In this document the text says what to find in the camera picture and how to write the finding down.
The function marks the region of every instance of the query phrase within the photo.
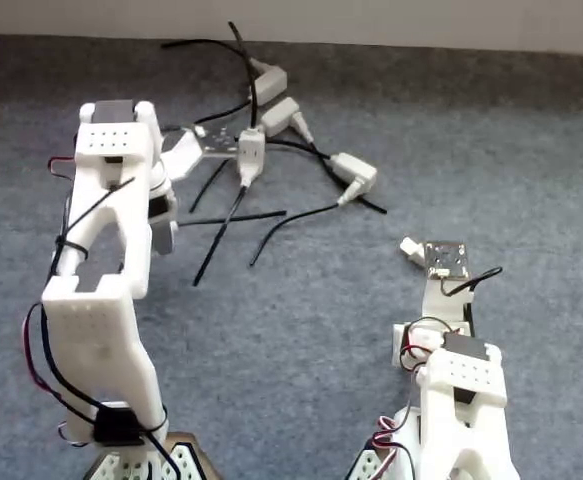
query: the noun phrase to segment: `white cable plug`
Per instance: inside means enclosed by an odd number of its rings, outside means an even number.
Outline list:
[[[309,126],[307,125],[302,112],[298,111],[291,115],[290,125],[291,128],[298,132],[298,135],[300,135],[305,142],[307,142],[309,145],[313,145],[315,139],[309,130]]]
[[[400,242],[400,250],[410,261],[424,267],[424,245],[410,237],[404,237]]]
[[[266,137],[257,128],[243,130],[238,138],[238,173],[240,185],[249,188],[264,169]]]
[[[261,62],[257,58],[253,57],[251,57],[249,61],[251,62],[251,65],[253,65],[253,68],[255,68],[260,75],[262,75],[265,72],[268,72],[274,67],[274,65],[269,65],[268,63]]]
[[[274,137],[285,130],[291,122],[291,117],[299,111],[300,105],[291,97],[285,98],[267,110],[260,118],[267,137]]]
[[[377,168],[348,153],[332,155],[330,163],[335,174],[349,182],[349,187],[338,198],[340,206],[368,193],[378,176]]]
[[[258,105],[269,103],[287,89],[287,72],[277,65],[269,65],[260,62],[255,58],[251,59],[251,65],[258,71],[260,76],[255,80],[255,91],[258,96]]]
[[[274,137],[288,127],[293,128],[309,145],[314,141],[300,105],[293,98],[287,97],[269,109],[260,119],[267,137]]]

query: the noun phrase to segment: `red wire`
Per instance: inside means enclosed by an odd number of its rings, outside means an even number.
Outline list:
[[[407,368],[404,366],[404,363],[402,363],[402,356],[406,353],[409,352],[411,353],[411,350],[413,350],[414,348],[417,348],[419,350],[422,350],[424,353],[428,353],[429,355],[431,355],[431,353],[433,353],[431,350],[429,350],[426,347],[421,347],[420,345],[406,345],[404,347],[402,347],[402,350],[400,350],[400,365],[402,366],[402,368],[404,370],[406,370],[407,372],[412,372],[413,369],[412,368]]]
[[[58,178],[65,178],[67,180],[73,181],[73,179],[71,177],[69,177],[68,175],[65,175],[63,173],[58,173],[55,171],[55,169],[53,168],[53,164],[55,162],[73,162],[74,158],[73,157],[51,157],[49,159],[49,161],[47,162],[47,170],[49,170],[49,172],[51,173],[51,175],[53,175],[54,177],[58,177]]]

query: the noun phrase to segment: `white plastic bracket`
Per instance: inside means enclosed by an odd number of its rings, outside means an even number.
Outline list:
[[[192,453],[190,444],[178,443],[171,450],[170,457],[180,469],[182,480],[202,480],[201,466]],[[164,459],[157,454],[151,458],[137,461],[121,457],[118,453],[108,454],[88,480],[175,480],[176,474]]]
[[[419,370],[420,448],[412,444],[413,428],[394,435],[413,447],[417,480],[447,480],[454,471],[456,478],[465,472],[473,480],[519,480],[509,451],[501,353],[487,345],[487,355],[489,360],[482,360],[441,348]],[[455,388],[476,392],[473,401],[456,402]],[[411,480],[405,471],[397,469],[395,480]]]
[[[349,480],[367,480],[380,468],[382,460],[374,450],[362,450],[358,456],[355,465],[349,474]],[[387,469],[382,474],[379,480],[389,480],[391,478],[391,470]]]

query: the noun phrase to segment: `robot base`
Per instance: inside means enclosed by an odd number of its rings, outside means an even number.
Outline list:
[[[213,467],[206,454],[200,449],[193,434],[169,433],[165,447],[171,452],[171,458],[180,467],[182,480],[221,480],[220,474]],[[158,478],[175,480],[172,468],[162,460],[162,471]],[[84,475],[84,480],[151,480],[151,467],[143,464],[120,464],[117,453],[101,455]]]

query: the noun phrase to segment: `black wire bundle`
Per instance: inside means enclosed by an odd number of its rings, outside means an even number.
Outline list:
[[[317,215],[318,213],[328,212],[329,210],[334,210],[338,207],[339,205],[337,203],[334,203],[333,205],[329,205],[328,207],[309,210],[308,212],[299,213],[298,215],[293,215],[292,217],[282,220],[280,223],[271,228],[271,230],[269,230],[269,232],[264,236],[264,238],[260,240],[258,248],[256,248],[253,258],[249,262],[249,266],[253,267],[255,265],[255,262],[258,261],[258,258],[260,257],[262,250],[264,250],[264,247],[267,245],[273,234],[277,232],[280,228],[284,227],[287,223],[293,222],[294,220],[298,220],[300,218],[309,217],[311,215]]]
[[[207,252],[206,256],[204,257],[204,261],[202,262],[202,265],[200,266],[198,273],[195,275],[195,279],[193,280],[194,287],[197,287],[198,284],[200,283],[200,280],[202,280],[202,277],[204,276],[204,272],[206,271],[207,267],[209,266],[209,263],[211,262],[211,259],[213,258],[213,254],[215,253],[215,250],[218,248],[218,245],[220,244],[220,240],[222,240],[222,237],[224,236],[225,232],[227,231],[227,228],[229,227],[229,223],[231,222],[233,215],[235,215],[235,212],[238,210],[240,203],[242,203],[242,200],[244,199],[244,196],[246,195],[246,193],[247,193],[247,187],[240,187],[240,191],[238,192],[238,196],[236,197],[235,201],[233,202],[233,205],[231,206],[231,209],[229,210],[229,213],[227,214],[226,218],[222,222],[222,226],[220,227],[220,230],[218,230],[218,233],[216,233],[215,237],[213,238],[213,243],[211,244],[211,248],[209,248],[209,251]]]
[[[264,220],[271,217],[284,217],[286,210],[275,210],[267,213],[255,213],[251,215],[237,215],[231,218],[231,222],[248,222],[249,220]],[[218,225],[224,223],[224,218],[199,218],[187,222],[178,222],[178,227],[188,227],[191,225]]]
[[[192,45],[205,45],[205,44],[206,45],[217,45],[221,48],[224,48],[224,49],[234,53],[235,55],[238,55],[242,59],[242,61],[244,62],[245,69],[247,72],[248,81],[249,81],[249,89],[251,91],[251,98],[244,100],[243,102],[241,102],[239,105],[236,105],[235,107],[229,108],[229,109],[224,110],[224,111],[219,112],[219,113],[214,113],[212,115],[202,117],[202,118],[196,120],[195,122],[193,122],[196,125],[200,125],[200,124],[203,124],[206,122],[210,122],[212,120],[217,120],[220,118],[228,117],[229,115],[233,115],[234,113],[239,112],[243,108],[247,107],[249,104],[251,104],[251,126],[254,127],[257,124],[258,100],[257,100],[256,91],[255,91],[256,71],[255,71],[255,68],[253,67],[253,65],[251,65],[251,61],[249,59],[249,56],[246,54],[246,50],[244,48],[244,42],[242,40],[242,36],[240,35],[240,32],[238,31],[238,29],[236,28],[236,26],[233,22],[229,22],[229,27],[231,28],[234,36],[236,37],[236,42],[238,45],[237,48],[234,47],[233,45],[230,45],[230,44],[223,42],[221,40],[213,40],[210,38],[191,38],[191,39],[185,39],[185,40],[173,40],[173,41],[166,42],[166,43],[163,43],[162,45],[160,45],[160,48],[163,48],[165,50],[170,49],[170,48],[174,48],[174,47],[188,47],[188,46],[192,46]],[[168,125],[168,126],[165,126],[164,128],[162,128],[162,132],[173,132],[173,131],[179,131],[179,130],[182,130],[182,127],[180,127],[178,125]]]
[[[242,55],[242,60],[244,61],[244,67],[247,72],[247,80],[249,81],[249,89],[251,90],[251,128],[258,126],[258,92],[255,89],[255,73],[251,65],[251,59],[247,53],[247,49],[244,46],[244,40],[242,40],[242,35],[235,23],[229,22],[229,28],[233,32],[235,41],[238,44],[238,50]]]
[[[193,200],[193,203],[189,207],[189,213],[195,212],[195,209],[198,208],[198,203],[200,203],[200,200],[202,200],[202,197],[204,196],[206,191],[209,189],[209,187],[215,181],[215,179],[218,178],[220,173],[222,173],[222,170],[224,170],[224,167],[227,166],[227,164],[229,163],[230,160],[231,160],[230,158],[227,158],[226,160],[222,160],[222,163],[220,165],[218,165],[218,167],[213,171],[211,176],[209,178],[207,178],[206,182],[204,182],[204,185],[202,185],[202,188],[200,189],[200,191],[196,195],[195,200]]]

